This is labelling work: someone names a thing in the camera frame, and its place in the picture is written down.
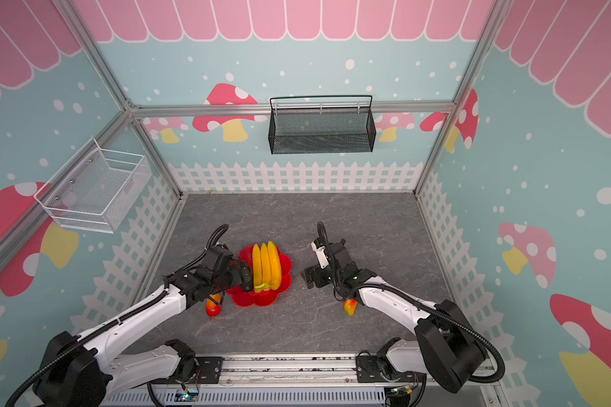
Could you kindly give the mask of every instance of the red flower-shaped bowl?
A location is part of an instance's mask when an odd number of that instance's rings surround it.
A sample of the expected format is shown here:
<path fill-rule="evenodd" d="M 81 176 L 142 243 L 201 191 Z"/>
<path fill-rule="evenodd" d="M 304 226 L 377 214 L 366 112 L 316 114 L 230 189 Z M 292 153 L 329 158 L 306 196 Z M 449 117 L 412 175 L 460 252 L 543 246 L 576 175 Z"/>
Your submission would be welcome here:
<path fill-rule="evenodd" d="M 250 268 L 253 267 L 253 245 L 247 246 L 242 249 L 238 255 L 244 260 Z M 238 286 L 230 290 L 226 290 L 226 293 L 230 296 L 233 303 L 239 307 L 246 308 L 256 305 L 258 307 L 268 307 L 272 305 L 280 294 L 283 294 L 292 285 L 292 260 L 281 253 L 281 249 L 278 249 L 278 257 L 281 261 L 281 270 L 283 271 L 283 277 L 281 278 L 281 286 L 277 290 L 267 290 L 260 292 L 245 292 Z"/>

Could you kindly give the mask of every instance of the yellow banana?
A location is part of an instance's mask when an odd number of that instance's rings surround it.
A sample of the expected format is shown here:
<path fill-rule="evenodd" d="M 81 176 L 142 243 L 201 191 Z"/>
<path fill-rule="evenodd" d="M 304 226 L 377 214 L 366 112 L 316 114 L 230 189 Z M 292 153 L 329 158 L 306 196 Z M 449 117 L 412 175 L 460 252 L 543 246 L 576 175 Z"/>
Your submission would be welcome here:
<path fill-rule="evenodd" d="M 283 275 L 281 260 L 278 257 L 278 249 L 272 241 L 267 244 L 267 249 L 269 250 L 269 263 L 272 265 L 272 289 L 277 290 L 281 286 Z"/>
<path fill-rule="evenodd" d="M 272 283 L 272 264 L 269 261 L 269 250 L 266 244 L 261 246 L 261 263 L 262 263 L 262 290 L 270 289 Z"/>
<path fill-rule="evenodd" d="M 252 263 L 253 263 L 253 287 L 255 292 L 262 291 L 262 261 L 261 261 L 261 248 L 256 244 L 253 245 L 252 252 Z"/>

